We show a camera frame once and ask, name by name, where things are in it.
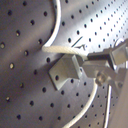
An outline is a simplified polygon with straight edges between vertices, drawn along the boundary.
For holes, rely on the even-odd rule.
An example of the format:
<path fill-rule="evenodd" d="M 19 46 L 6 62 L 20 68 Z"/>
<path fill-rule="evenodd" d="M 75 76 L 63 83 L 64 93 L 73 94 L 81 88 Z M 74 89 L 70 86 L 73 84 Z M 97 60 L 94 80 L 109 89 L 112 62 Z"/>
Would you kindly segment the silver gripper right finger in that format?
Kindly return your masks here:
<path fill-rule="evenodd" d="M 115 65 L 128 61 L 128 39 L 113 48 L 104 49 L 102 52 L 90 53 L 87 58 L 89 60 L 107 60 L 110 67 L 114 68 Z"/>

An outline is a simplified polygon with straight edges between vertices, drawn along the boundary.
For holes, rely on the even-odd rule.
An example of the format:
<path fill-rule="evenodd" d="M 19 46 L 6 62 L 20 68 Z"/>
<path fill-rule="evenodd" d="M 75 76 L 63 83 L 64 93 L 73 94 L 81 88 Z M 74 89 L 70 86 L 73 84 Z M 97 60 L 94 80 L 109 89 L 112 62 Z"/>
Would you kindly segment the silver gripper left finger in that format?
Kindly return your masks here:
<path fill-rule="evenodd" d="M 111 85 L 114 89 L 119 89 L 124 82 L 127 72 L 126 68 L 113 70 L 107 61 L 85 61 L 82 65 L 89 78 L 95 78 L 96 83 L 101 86 L 103 83 Z"/>

